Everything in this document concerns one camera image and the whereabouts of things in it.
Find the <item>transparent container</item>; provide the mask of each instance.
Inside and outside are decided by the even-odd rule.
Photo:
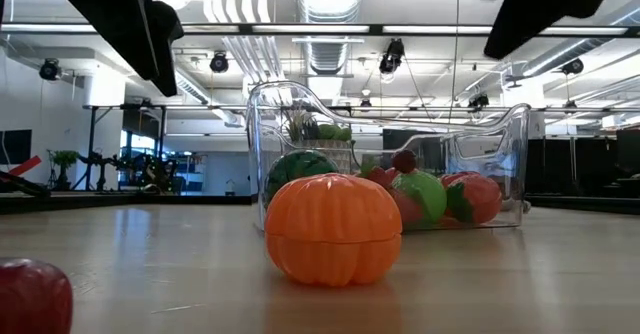
[[[260,229],[264,230],[268,202],[277,189],[277,186],[274,188],[273,178],[279,168],[278,160],[285,154],[305,150],[322,153],[343,174],[358,175],[363,166],[390,168],[393,154],[408,149],[416,155],[417,170],[432,175],[430,178],[435,176],[442,179],[445,174],[476,172],[483,177],[482,180],[492,181],[492,188],[499,188],[497,195],[502,202],[497,214],[494,213],[495,217],[489,221],[454,220],[452,224],[445,220],[455,217],[451,212],[456,210],[449,210],[449,206],[459,202],[451,200],[447,192],[445,200],[449,203],[444,216],[429,222],[406,224],[405,231],[512,227],[521,224],[528,105],[520,104],[503,112],[493,112],[479,120],[477,115],[474,119],[469,114],[470,109],[461,108],[433,115],[419,108],[420,114],[426,115],[421,119],[402,119],[408,116],[405,113],[416,111],[415,108],[367,110],[362,107],[327,107],[311,90],[295,82],[266,83],[252,91],[247,113],[251,165],[253,172],[257,173],[259,193],[256,224]],[[451,119],[453,112],[462,114],[456,114],[458,117]],[[304,127],[302,123],[311,124]],[[316,125],[313,123],[322,128],[314,129]],[[475,199],[467,198],[475,195],[473,188],[470,185],[468,188],[463,197],[473,202]],[[426,200],[429,200],[429,195],[426,194]]]

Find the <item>wooden table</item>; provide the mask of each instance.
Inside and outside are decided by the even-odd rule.
[[[533,208],[521,229],[405,235],[385,281],[285,280],[241,206],[0,217],[0,256],[65,270],[74,333],[636,333],[640,219]]]

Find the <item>pumpkin lid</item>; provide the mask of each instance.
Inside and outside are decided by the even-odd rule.
[[[321,174],[282,187],[271,201],[265,231],[291,240],[362,243],[402,232],[400,211],[380,185],[355,176]]]

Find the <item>potted plant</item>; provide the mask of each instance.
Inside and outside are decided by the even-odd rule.
[[[340,172],[351,172],[351,129],[334,124],[318,124],[305,110],[285,111],[286,131],[297,146],[316,149],[333,160]]]
[[[78,152],[73,150],[59,150],[53,152],[53,164],[60,167],[60,174],[56,180],[54,190],[69,190],[71,183],[67,178],[67,169],[69,169],[78,160]]]

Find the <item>ceiling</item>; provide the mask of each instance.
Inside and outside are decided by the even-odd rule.
[[[616,11],[628,6],[634,0],[605,0],[596,15],[589,19],[563,19],[557,25],[608,25],[616,17]],[[421,23],[454,25],[491,25],[501,0],[362,0],[359,21],[362,23]],[[15,22],[84,22],[82,16],[66,0],[7,0],[4,21],[11,20],[14,11]],[[297,0],[269,0],[271,19],[275,22],[297,22]],[[206,22],[202,12],[202,2],[193,0],[178,11],[186,22]],[[292,37],[278,36],[277,49],[287,79],[305,83],[307,66],[302,48],[292,43]],[[447,105],[452,97],[460,94],[467,86],[491,71],[498,64],[483,55],[485,38],[453,37],[406,37],[402,38],[406,49],[406,59],[395,75],[392,83],[381,82],[377,65],[381,52],[386,49],[389,38],[366,37],[361,44],[352,44],[350,59],[346,68],[346,79],[340,97],[334,103],[357,105],[362,99],[362,90],[369,89],[373,105],[416,105],[418,94],[427,98],[432,105]],[[509,61],[527,61],[551,50],[567,39],[534,38],[514,52]],[[162,97],[150,84],[143,82],[124,60],[99,36],[62,35],[13,35],[13,46],[20,50],[26,60],[34,58],[38,48],[91,48],[108,59],[110,65],[130,76],[127,96],[131,98],[149,97],[156,103],[188,103],[189,98]],[[224,74],[214,74],[209,62],[215,50],[224,50],[219,36],[187,36],[173,45],[176,63],[187,70],[199,84],[211,90],[212,97],[223,104],[240,104],[245,100],[241,89],[243,73],[235,65],[231,55],[230,68]],[[637,75],[640,58],[630,53],[640,50],[640,41],[617,39],[581,57],[585,63],[584,73],[613,62],[625,55],[629,58],[619,64],[588,75],[582,74],[568,86],[560,86],[564,75],[544,74],[545,100],[549,105],[561,105],[580,93],[596,90],[621,79]],[[499,92],[490,93],[492,104],[499,103]],[[616,94],[618,97],[633,98],[640,95],[640,89],[631,88]],[[205,113],[172,113],[174,117],[204,117]]]

